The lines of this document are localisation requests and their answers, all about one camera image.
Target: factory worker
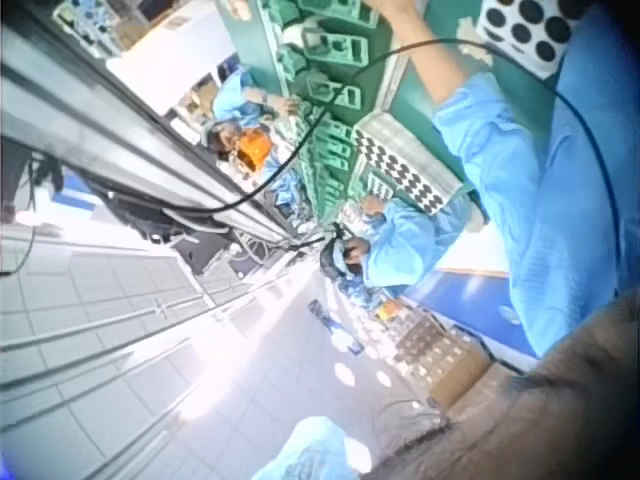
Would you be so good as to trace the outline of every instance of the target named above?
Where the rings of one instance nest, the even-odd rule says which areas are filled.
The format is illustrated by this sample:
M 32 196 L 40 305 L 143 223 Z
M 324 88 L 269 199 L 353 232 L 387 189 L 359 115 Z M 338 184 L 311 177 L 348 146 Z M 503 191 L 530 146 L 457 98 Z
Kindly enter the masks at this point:
M 386 16 L 402 44 L 435 38 L 413 0 L 366 2 Z M 436 128 L 501 232 L 511 300 L 542 355 L 616 292 L 639 283 L 638 63 L 607 15 L 593 7 L 572 32 L 559 74 L 558 90 L 585 117 L 602 151 L 611 195 L 589 137 L 561 101 L 541 149 L 517 123 L 492 74 L 469 78 L 442 45 L 407 54 L 437 107 Z M 363 256 L 366 244 L 356 246 L 355 252 L 345 247 L 347 262 Z M 411 244 L 407 255 L 419 248 Z
M 281 165 L 269 138 L 272 116 L 265 114 L 264 107 L 286 116 L 295 114 L 297 101 L 268 95 L 255 86 L 250 73 L 240 66 L 220 88 L 212 107 L 215 122 L 205 126 L 202 135 L 203 145 L 216 153 L 221 161 L 228 161 L 232 157 L 230 154 L 238 149 L 243 138 L 249 135 L 253 138 L 262 137 L 258 143 L 264 158 L 259 168 L 255 169 L 258 183 L 266 181 Z M 245 175 L 254 173 L 237 158 L 233 159 L 233 163 Z M 302 179 L 295 170 L 287 170 L 269 189 L 275 194 L 277 207 L 286 206 L 294 213 L 294 223 L 308 220 Z
M 370 196 L 362 206 L 376 219 L 373 233 L 368 238 L 336 240 L 325 250 L 332 250 L 331 260 L 337 270 L 362 276 L 369 288 L 419 283 L 471 217 L 471 201 L 466 195 L 451 200 L 431 216 L 399 198 L 384 202 Z

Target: workstation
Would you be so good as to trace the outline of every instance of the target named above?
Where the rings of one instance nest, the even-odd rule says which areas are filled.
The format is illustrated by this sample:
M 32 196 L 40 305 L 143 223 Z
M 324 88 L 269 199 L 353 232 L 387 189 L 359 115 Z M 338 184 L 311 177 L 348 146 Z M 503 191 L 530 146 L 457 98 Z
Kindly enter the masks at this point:
M 3 14 L 0 480 L 617 478 L 640 69 L 602 6 Z

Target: brown box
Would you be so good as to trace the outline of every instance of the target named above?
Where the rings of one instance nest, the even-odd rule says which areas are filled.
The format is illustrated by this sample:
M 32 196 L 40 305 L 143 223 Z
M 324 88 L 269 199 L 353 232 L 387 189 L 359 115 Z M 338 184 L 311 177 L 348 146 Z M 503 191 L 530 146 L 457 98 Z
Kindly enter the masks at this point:
M 455 420 L 462 420 L 473 415 L 491 402 L 505 380 L 514 375 L 517 373 L 499 363 L 494 363 L 475 385 L 453 405 L 448 412 L 449 416 Z
M 429 396 L 442 409 L 450 409 L 473 385 L 489 370 L 492 361 L 487 353 L 477 345 L 471 344 L 470 348 L 455 357 L 450 357 L 450 362 L 444 357 L 444 363 L 451 366 L 445 370 L 445 366 L 440 365 L 435 368 L 442 368 L 443 374 L 437 380 L 433 380 L 429 389 Z
M 122 19 L 113 27 L 113 33 L 125 50 L 131 49 L 150 31 L 147 25 L 143 25 L 135 18 Z

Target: hairnet cap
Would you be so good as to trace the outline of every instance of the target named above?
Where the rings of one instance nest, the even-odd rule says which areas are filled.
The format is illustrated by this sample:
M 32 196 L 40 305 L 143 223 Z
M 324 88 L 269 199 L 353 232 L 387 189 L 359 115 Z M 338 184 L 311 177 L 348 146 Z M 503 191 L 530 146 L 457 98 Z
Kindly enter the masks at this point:
M 333 246 L 332 258 L 336 268 L 345 275 L 349 275 L 349 268 L 347 268 L 347 263 L 344 261 L 344 242 L 342 240 L 336 240 Z

